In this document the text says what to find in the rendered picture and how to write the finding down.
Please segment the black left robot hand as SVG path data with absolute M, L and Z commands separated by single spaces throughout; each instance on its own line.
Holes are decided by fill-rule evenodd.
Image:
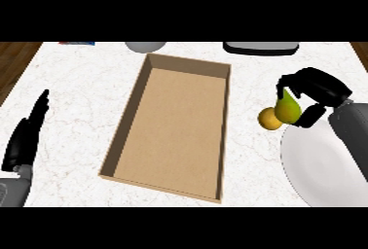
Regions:
M 13 130 L 1 163 L 1 170 L 6 172 L 13 172 L 15 167 L 22 164 L 33 165 L 38 144 L 38 132 L 49 110 L 47 96 L 49 90 L 46 89 L 35 100 L 30 116 L 21 119 Z

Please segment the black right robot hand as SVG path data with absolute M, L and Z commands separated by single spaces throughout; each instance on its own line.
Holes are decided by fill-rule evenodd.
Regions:
M 294 126 L 309 128 L 315 125 L 328 107 L 340 107 L 352 95 L 344 83 L 322 70 L 307 67 L 294 74 L 284 75 L 276 84 L 278 99 L 284 98 L 284 90 L 291 90 L 296 98 L 306 94 L 316 103 L 301 110 Z

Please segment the green pear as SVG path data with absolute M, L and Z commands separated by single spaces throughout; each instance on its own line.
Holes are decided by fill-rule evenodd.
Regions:
M 301 115 L 301 109 L 287 90 L 284 98 L 278 99 L 275 106 L 275 116 L 284 124 L 294 124 Z

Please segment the white plate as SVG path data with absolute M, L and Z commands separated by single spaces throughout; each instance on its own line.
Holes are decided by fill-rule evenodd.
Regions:
M 281 159 L 291 186 L 310 206 L 367 206 L 368 182 L 330 124 L 288 126 Z

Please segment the open cardboard box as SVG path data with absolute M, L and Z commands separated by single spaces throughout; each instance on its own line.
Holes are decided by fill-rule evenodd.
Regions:
M 232 66 L 151 53 L 99 176 L 222 201 Z

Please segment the yellow round fruit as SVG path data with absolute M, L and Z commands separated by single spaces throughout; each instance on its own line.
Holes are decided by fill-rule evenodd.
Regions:
M 267 107 L 260 111 L 257 121 L 267 130 L 276 130 L 284 124 L 276 118 L 273 107 Z

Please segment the grey round object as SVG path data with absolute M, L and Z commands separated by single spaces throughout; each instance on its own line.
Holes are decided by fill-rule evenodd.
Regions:
M 129 49 L 136 53 L 152 53 L 164 46 L 164 42 L 126 42 Z

